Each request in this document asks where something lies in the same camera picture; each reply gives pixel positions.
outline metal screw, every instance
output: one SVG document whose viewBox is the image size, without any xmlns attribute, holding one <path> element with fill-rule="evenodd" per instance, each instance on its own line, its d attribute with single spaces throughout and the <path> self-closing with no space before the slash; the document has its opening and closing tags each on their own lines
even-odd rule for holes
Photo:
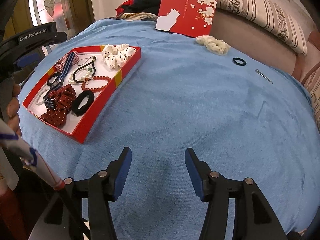
<svg viewBox="0 0 320 240">
<path fill-rule="evenodd" d="M 216 172 L 216 171 L 211 171 L 210 172 L 210 176 L 213 177 L 213 178 L 217 178 L 217 177 L 219 177 L 219 175 L 220 175 L 219 172 Z"/>
<path fill-rule="evenodd" d="M 72 179 L 71 178 L 66 178 L 64 179 L 64 184 L 68 185 L 72 182 Z"/>
<path fill-rule="evenodd" d="M 246 178 L 245 179 L 246 184 L 252 185 L 253 184 L 253 179 L 251 178 Z"/>
<path fill-rule="evenodd" d="M 98 172 L 98 176 L 99 177 L 105 177 L 107 175 L 107 172 L 106 171 L 99 171 Z"/>
</svg>

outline red bead bracelet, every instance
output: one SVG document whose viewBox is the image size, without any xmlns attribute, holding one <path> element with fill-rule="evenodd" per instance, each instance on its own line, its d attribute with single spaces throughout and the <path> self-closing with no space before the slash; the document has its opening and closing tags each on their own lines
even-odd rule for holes
<svg viewBox="0 0 320 240">
<path fill-rule="evenodd" d="M 85 87 L 85 84 L 90 81 L 90 78 L 85 78 L 85 80 L 82 82 L 82 85 L 81 85 L 81 88 L 82 88 L 83 91 L 90 90 L 90 91 L 92 91 L 93 93 L 100 92 L 100 91 L 102 91 L 102 90 L 109 84 L 109 82 L 111 81 L 111 78 L 110 78 L 110 77 L 106 77 L 106 76 L 94 76 L 94 77 L 92 77 L 92 79 L 93 79 L 93 80 L 106 80 L 106 81 L 108 81 L 108 83 L 107 83 L 106 85 L 104 85 L 103 87 L 99 87 L 99 88 L 86 88 L 86 87 Z"/>
</svg>

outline brown polka dot bow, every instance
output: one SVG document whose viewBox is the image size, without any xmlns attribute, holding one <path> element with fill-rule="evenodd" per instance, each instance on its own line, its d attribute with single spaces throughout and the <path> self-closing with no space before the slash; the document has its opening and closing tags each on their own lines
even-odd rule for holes
<svg viewBox="0 0 320 240">
<path fill-rule="evenodd" d="M 76 92 L 71 84 L 68 84 L 56 91 L 51 91 L 48 98 L 53 100 L 55 108 L 48 109 L 40 118 L 60 128 L 66 124 L 67 113 L 70 112 L 71 104 L 76 99 Z"/>
</svg>

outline blue bedsheet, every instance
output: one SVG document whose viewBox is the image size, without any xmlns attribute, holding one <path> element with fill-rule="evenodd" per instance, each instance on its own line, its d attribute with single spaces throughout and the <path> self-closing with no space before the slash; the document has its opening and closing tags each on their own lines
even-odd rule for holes
<svg viewBox="0 0 320 240">
<path fill-rule="evenodd" d="M 320 202 L 320 138 L 309 96 L 290 75 L 233 48 L 216 56 L 154 22 L 100 20 L 47 56 L 19 100 L 70 49 L 120 43 L 141 47 L 141 60 L 83 145 L 19 112 L 23 138 L 63 178 L 86 179 L 132 149 L 123 194 L 111 203 L 118 239 L 198 239 L 207 204 L 185 167 L 188 147 L 226 178 L 253 178 L 286 232 L 310 224 Z"/>
</svg>

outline finger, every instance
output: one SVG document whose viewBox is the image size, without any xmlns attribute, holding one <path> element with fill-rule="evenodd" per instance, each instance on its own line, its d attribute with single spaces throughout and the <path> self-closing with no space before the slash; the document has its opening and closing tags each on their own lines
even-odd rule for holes
<svg viewBox="0 0 320 240">
<path fill-rule="evenodd" d="M 16 114 L 14 117 L 12 117 L 9 121 L 8 121 L 8 126 L 13 130 L 13 131 L 17 131 L 19 129 L 19 123 L 20 123 L 20 118 L 19 115 Z"/>
<path fill-rule="evenodd" d="M 18 84 L 13 85 L 12 96 L 17 97 L 20 94 L 21 88 Z"/>
<path fill-rule="evenodd" d="M 22 136 L 20 127 L 18 127 L 18 130 L 16 130 L 16 134 L 18 134 L 20 137 Z"/>
<path fill-rule="evenodd" d="M 12 98 L 12 100 L 7 105 L 7 115 L 12 118 L 19 111 L 20 104 L 17 98 Z"/>
</svg>

